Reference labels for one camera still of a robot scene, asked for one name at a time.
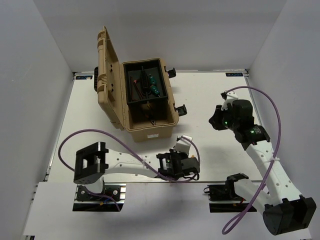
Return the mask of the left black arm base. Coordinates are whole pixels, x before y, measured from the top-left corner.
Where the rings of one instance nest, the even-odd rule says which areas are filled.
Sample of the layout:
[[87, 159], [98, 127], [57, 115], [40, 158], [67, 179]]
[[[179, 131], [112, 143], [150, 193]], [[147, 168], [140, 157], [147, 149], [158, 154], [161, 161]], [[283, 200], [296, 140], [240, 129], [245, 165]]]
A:
[[76, 187], [73, 212], [119, 212], [126, 197], [125, 183], [105, 183], [102, 193], [90, 194], [83, 185]]

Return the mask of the large brown hex key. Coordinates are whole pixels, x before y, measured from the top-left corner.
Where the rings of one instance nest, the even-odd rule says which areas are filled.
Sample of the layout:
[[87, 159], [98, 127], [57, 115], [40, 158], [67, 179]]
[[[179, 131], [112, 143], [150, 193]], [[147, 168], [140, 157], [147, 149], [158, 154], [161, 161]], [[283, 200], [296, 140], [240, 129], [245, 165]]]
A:
[[131, 100], [135, 101], [135, 98], [134, 98], [134, 80], [133, 80], [132, 76], [130, 77], [130, 95], [131, 95]]

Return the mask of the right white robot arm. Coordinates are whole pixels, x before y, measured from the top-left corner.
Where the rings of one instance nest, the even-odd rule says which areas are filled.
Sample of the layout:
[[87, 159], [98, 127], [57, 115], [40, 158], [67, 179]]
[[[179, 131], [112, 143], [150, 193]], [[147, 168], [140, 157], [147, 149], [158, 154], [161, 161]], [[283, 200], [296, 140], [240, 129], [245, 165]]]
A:
[[268, 231], [276, 236], [308, 228], [316, 211], [311, 197], [304, 197], [273, 156], [270, 136], [255, 124], [253, 106], [244, 99], [217, 105], [209, 123], [215, 130], [231, 130], [262, 176], [260, 186], [244, 173], [230, 175], [225, 181], [226, 195], [248, 201], [259, 213]]

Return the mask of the small brown hex key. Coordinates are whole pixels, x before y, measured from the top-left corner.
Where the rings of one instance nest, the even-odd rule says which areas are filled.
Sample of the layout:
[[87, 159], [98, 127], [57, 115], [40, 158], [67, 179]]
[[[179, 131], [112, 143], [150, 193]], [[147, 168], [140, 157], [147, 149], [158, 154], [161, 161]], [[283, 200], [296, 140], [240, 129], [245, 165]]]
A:
[[133, 86], [134, 86], [134, 88], [135, 88], [135, 91], [136, 91], [139, 99], [142, 100], [143, 97], [142, 97], [142, 94], [141, 94], [140, 89], [138, 88], [138, 81], [137, 81], [137, 80], [134, 80], [134, 81], [133, 81]]

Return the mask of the yellow black pliers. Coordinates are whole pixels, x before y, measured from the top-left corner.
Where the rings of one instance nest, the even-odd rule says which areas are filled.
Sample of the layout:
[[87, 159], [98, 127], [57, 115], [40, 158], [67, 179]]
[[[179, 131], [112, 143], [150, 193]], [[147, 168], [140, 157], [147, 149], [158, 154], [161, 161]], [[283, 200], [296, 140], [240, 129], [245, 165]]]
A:
[[147, 104], [147, 108], [149, 110], [148, 119], [153, 126], [156, 126], [157, 123], [156, 123], [155, 116], [154, 116], [154, 110], [153, 110], [150, 103]]
[[140, 105], [141, 111], [144, 114], [144, 116], [148, 119], [149, 116], [149, 109], [147, 107], [147, 103], [146, 104], [141, 104]]

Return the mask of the green stubby screwdriver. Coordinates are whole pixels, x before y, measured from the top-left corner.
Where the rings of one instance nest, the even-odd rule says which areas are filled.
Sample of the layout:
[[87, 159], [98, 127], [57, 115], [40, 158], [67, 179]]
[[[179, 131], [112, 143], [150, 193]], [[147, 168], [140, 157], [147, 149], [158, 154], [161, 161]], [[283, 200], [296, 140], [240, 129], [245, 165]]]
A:
[[158, 90], [158, 88], [155, 85], [150, 86], [150, 91], [156, 97], [160, 97], [160, 91]]
[[157, 81], [156, 81], [155, 77], [152, 76], [151, 74], [148, 77], [149, 77], [149, 84], [152, 85], [152, 86], [156, 86], [157, 85]]

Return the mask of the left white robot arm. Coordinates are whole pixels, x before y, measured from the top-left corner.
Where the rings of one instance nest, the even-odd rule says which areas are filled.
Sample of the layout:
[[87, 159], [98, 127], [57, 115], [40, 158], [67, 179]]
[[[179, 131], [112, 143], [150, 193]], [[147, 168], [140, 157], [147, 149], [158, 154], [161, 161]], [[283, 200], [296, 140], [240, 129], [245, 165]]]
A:
[[96, 142], [76, 152], [73, 182], [89, 185], [88, 193], [99, 200], [105, 196], [106, 187], [97, 182], [108, 174], [133, 174], [148, 178], [178, 180], [200, 173], [196, 157], [170, 149], [138, 160], [132, 154], [106, 148], [105, 142]]

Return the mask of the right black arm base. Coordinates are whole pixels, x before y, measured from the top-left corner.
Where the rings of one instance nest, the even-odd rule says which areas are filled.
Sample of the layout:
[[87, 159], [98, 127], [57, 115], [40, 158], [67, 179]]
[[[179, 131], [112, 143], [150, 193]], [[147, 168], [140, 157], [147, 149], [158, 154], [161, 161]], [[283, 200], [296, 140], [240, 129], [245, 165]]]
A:
[[242, 197], [231, 197], [224, 184], [210, 184], [203, 189], [208, 196], [210, 213], [241, 213], [248, 205]]

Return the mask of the tan plastic toolbox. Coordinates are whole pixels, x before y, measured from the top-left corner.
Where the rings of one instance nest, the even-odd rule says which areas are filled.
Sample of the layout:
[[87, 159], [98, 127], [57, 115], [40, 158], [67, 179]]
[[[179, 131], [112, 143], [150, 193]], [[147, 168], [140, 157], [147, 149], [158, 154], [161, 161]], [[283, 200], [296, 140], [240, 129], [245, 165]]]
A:
[[162, 58], [120, 62], [107, 28], [97, 35], [98, 65], [94, 69], [97, 102], [111, 124], [127, 131], [135, 142], [169, 138], [185, 105], [176, 106], [170, 79]]

